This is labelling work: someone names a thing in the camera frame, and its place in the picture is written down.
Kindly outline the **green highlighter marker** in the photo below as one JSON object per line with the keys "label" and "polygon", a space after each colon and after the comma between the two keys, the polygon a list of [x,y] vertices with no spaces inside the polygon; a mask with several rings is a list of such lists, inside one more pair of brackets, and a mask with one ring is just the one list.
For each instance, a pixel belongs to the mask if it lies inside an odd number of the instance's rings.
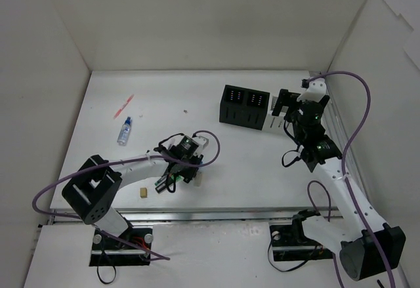
{"label": "green highlighter marker", "polygon": [[176,178],[173,175],[161,177],[155,183],[155,191],[158,194],[169,192],[171,194],[176,192]]}

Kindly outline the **small blue-capped spray bottle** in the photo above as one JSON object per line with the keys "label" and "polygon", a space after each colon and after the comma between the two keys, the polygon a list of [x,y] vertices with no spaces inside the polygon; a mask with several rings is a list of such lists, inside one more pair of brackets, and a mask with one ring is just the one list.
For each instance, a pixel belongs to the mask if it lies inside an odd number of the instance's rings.
{"label": "small blue-capped spray bottle", "polygon": [[117,143],[120,146],[125,146],[128,142],[132,127],[132,118],[127,117],[119,132]]}

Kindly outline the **red gel pen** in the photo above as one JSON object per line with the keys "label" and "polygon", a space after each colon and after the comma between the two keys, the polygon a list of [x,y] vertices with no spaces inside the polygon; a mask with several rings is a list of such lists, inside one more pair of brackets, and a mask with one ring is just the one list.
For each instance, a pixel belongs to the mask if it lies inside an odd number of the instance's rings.
{"label": "red gel pen", "polygon": [[131,102],[131,100],[134,98],[134,94],[130,95],[128,99],[122,104],[122,106],[117,110],[117,112],[114,114],[113,118],[116,119],[119,117],[119,115],[122,113],[122,111],[127,107],[127,105]]}

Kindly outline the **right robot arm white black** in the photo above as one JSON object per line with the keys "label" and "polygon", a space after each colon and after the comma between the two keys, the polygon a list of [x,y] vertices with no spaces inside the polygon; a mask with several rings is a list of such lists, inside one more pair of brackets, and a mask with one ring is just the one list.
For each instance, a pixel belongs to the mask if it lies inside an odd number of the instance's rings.
{"label": "right robot arm white black", "polygon": [[297,161],[325,184],[345,222],[341,229],[317,211],[303,210],[293,216],[290,234],[297,243],[314,240],[339,257],[354,281],[395,269],[400,262],[406,236],[401,227],[392,227],[373,208],[343,165],[344,156],[326,135],[321,124],[328,95],[314,100],[287,89],[279,91],[273,115],[284,113],[292,124],[290,134],[297,145]]}

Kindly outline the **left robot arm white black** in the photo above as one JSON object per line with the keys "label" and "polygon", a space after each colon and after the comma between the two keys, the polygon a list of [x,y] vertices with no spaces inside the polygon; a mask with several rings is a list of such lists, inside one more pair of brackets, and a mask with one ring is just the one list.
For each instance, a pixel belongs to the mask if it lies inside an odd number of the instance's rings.
{"label": "left robot arm white black", "polygon": [[184,136],[181,141],[166,149],[155,149],[156,155],[145,161],[104,167],[72,178],[62,189],[62,197],[86,225],[93,225],[108,233],[108,241],[116,248],[126,247],[131,241],[132,224],[112,208],[117,192],[135,182],[157,178],[156,192],[174,192],[176,181],[190,182],[198,171],[162,157],[179,159],[184,163],[201,164],[203,151],[209,140],[203,136]]}

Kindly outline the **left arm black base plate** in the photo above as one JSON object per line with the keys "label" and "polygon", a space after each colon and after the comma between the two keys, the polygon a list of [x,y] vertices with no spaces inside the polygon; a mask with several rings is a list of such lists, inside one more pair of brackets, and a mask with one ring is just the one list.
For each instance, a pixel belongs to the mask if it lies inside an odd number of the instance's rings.
{"label": "left arm black base plate", "polygon": [[[153,231],[151,227],[134,228],[127,241],[138,246],[152,248]],[[149,266],[150,254],[137,250],[124,243],[94,231],[89,266]]]}

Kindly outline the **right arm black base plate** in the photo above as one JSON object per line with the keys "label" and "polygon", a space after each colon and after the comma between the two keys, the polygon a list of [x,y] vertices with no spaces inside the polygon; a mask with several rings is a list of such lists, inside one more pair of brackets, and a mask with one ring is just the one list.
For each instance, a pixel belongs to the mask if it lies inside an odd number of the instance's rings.
{"label": "right arm black base plate", "polygon": [[271,244],[272,258],[275,262],[332,259],[332,253],[318,242],[311,239],[295,239],[292,225],[272,224],[269,228],[273,238]]}

